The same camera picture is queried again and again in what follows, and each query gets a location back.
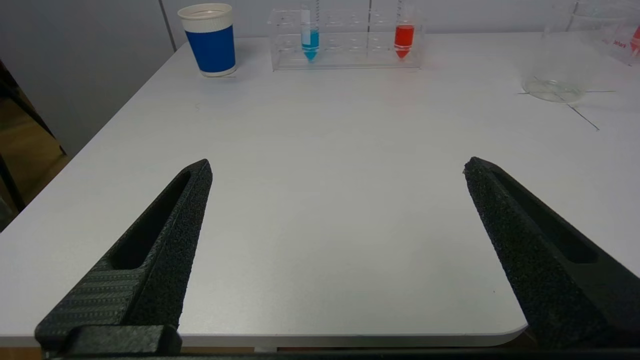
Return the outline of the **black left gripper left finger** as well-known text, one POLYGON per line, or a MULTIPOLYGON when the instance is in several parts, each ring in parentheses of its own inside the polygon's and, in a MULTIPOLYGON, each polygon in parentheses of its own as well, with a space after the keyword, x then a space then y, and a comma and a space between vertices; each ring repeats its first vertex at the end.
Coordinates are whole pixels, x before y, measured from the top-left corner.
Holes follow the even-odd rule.
POLYGON ((186 289, 213 183, 182 169, 35 328, 44 354, 178 354, 186 289))

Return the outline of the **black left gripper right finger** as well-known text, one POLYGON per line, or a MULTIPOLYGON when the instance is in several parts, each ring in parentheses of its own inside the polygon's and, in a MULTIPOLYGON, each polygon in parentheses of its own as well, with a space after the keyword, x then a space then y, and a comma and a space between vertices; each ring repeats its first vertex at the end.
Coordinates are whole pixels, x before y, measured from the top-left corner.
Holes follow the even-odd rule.
POLYGON ((463 173, 538 344, 637 349, 638 276, 493 162, 472 157, 463 173))

